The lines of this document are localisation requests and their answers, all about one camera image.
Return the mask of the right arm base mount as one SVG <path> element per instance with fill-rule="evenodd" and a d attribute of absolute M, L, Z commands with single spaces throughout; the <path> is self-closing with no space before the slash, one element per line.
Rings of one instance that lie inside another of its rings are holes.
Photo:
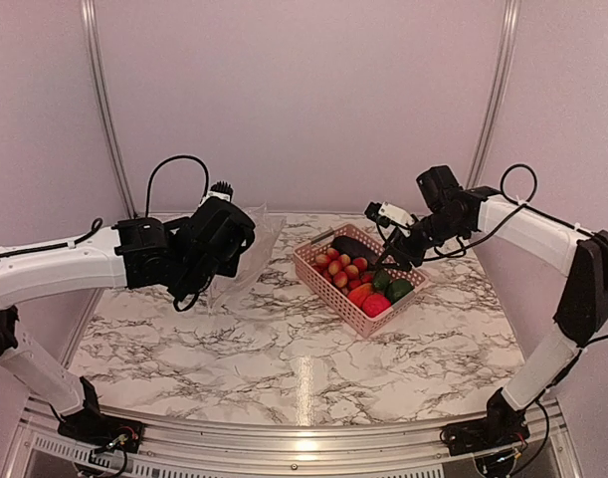
<path fill-rule="evenodd" d="M 524 443 L 529 436 L 522 411 L 514 411 L 508 404 L 494 404 L 488 406 L 485 417 L 445 425 L 440 440 L 451 456 L 458 456 Z"/>

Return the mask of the clear zip top bag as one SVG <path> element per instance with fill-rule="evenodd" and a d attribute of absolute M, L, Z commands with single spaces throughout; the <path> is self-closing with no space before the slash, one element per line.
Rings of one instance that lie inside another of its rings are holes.
<path fill-rule="evenodd" d="M 217 276 L 208 291 L 207 306 L 210 315 L 236 303 L 251 291 L 273 256 L 277 240 L 286 225 L 286 216 L 272 212 L 266 203 L 246 208 L 245 212 L 255 222 L 255 240 L 241 255 L 234 278 Z"/>

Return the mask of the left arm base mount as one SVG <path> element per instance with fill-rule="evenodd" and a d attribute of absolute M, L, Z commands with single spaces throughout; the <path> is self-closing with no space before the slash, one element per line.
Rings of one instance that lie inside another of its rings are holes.
<path fill-rule="evenodd" d="M 140 446 L 142 422 L 101 412 L 94 386 L 80 378 L 84 393 L 83 406 L 76 413 L 63 415 L 52 409 L 59 421 L 58 432 L 66 437 L 96 445 L 101 452 L 121 445 L 127 453 L 136 453 Z"/>

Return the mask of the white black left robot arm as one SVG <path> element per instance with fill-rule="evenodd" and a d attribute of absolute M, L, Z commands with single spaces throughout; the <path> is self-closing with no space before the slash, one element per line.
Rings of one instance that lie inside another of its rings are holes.
<path fill-rule="evenodd" d="M 79 238 L 0 247 L 0 365 L 47 401 L 90 443 L 110 435 L 94 389 L 64 369 L 18 324 L 20 303 L 87 289 L 162 286 L 178 312 L 190 309 L 217 276 L 236 275 L 255 224 L 218 197 L 189 217 L 94 221 Z"/>

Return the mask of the long green cucumber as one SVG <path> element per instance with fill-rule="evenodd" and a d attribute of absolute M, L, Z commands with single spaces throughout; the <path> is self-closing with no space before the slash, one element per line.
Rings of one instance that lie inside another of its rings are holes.
<path fill-rule="evenodd" d="M 372 279 L 372 286 L 376 291 L 384 292 L 392 282 L 392 277 L 385 269 L 378 270 Z"/>

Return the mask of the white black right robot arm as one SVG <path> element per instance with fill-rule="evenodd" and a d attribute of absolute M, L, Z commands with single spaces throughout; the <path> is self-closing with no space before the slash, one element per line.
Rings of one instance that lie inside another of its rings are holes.
<path fill-rule="evenodd" d="M 479 423 L 479 438 L 498 446 L 516 430 L 512 411 L 527 409 L 562 379 L 584 349 L 597 342 L 596 334 L 608 320 L 608 233 L 564 225 L 533 211 L 524 201 L 508 201 L 491 187 L 448 187 L 428 196 L 431 212 L 420 219 L 387 202 L 367 206 L 369 220 L 393 229 L 377 267 L 409 271 L 428 262 L 429 250 L 479 233 L 485 240 L 500 238 L 520 248 L 566 280 L 551 331 L 489 402 L 495 411 Z"/>

